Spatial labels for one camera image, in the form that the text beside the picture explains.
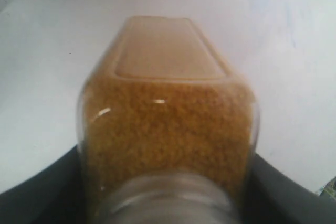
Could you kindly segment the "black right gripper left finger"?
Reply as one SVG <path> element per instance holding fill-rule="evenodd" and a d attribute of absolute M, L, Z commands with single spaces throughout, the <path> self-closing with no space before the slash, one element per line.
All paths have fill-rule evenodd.
<path fill-rule="evenodd" d="M 1 223 L 85 222 L 85 194 L 76 147 L 1 194 Z"/>

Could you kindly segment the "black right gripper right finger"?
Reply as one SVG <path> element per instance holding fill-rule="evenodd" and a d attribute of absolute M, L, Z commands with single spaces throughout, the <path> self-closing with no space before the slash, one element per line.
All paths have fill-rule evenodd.
<path fill-rule="evenodd" d="M 248 223 L 335 223 L 335 200 L 306 190 L 256 155 L 248 182 Z"/>

